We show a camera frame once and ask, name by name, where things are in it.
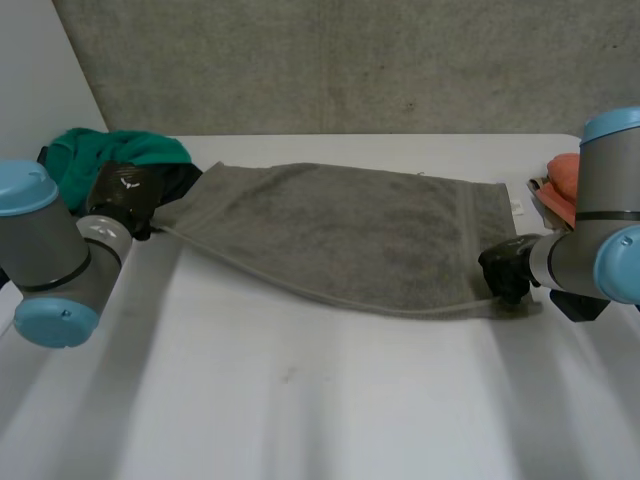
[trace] white tabletop surface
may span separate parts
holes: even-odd
[[[565,135],[182,137],[194,162],[317,162],[526,180]],[[99,328],[47,351],[0,341],[0,478],[640,478],[640,313],[573,324],[428,322],[338,310],[168,235],[137,244]],[[19,295],[0,294],[9,321]]]

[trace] folded cloth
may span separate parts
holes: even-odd
[[[190,163],[191,157],[179,141],[154,133],[74,128],[51,143],[44,166],[69,210],[75,212],[107,160],[152,165]]]
[[[411,318],[527,314],[477,263],[515,236],[504,185],[316,164],[203,173],[153,225],[297,294]]]
[[[547,177],[536,177],[531,178],[527,182],[527,187],[529,187],[529,191],[533,193],[533,195],[537,198],[537,192],[540,190],[545,184],[549,183],[549,179]],[[541,209],[536,205],[536,208],[542,215],[542,220],[544,221],[544,226],[549,230],[567,230],[571,231],[573,228],[567,222],[565,222],[562,218],[560,218],[553,210],[540,202]]]
[[[545,183],[542,188],[536,191],[536,197],[545,207],[551,209],[562,220],[567,222],[571,228],[576,228],[575,205],[556,192],[552,183]]]
[[[553,188],[573,206],[576,205],[578,197],[579,167],[580,154],[578,153],[563,153],[547,164],[549,181],[553,184]]]

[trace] gray towel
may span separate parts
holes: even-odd
[[[154,225],[292,292],[412,318],[520,316],[481,251],[516,232],[504,185],[316,164],[206,171]]]

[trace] small white object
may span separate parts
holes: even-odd
[[[139,183],[129,183],[124,178],[121,178],[120,181],[125,187],[127,187],[127,190],[129,190],[130,188],[136,188],[140,186]]]
[[[524,207],[522,206],[522,202],[518,198],[516,198],[515,200],[511,200],[511,215],[513,215],[514,217],[524,215]]]

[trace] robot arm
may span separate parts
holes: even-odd
[[[640,304],[640,107],[588,122],[580,144],[576,228],[524,235],[479,263],[496,296],[518,303],[529,284],[549,287],[572,320],[594,320],[610,301]]]
[[[44,167],[0,162],[0,266],[24,296],[23,337],[49,348],[88,340],[162,191],[151,171],[107,162],[75,223]]]

